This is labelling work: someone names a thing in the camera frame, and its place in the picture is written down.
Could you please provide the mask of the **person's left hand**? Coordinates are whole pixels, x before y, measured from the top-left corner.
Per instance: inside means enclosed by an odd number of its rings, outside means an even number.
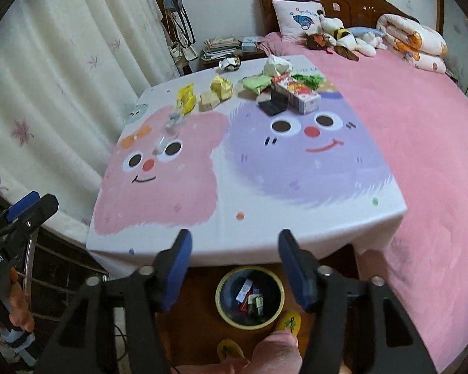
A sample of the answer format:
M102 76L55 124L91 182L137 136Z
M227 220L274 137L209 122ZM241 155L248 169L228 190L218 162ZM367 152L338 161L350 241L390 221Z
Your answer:
M27 298L18 279L17 271L15 268L12 268L10 271L11 291L9 295L9 303L11 304L12 311L10 312L9 318L12 325L26 332L33 332L33 315L28 309Z

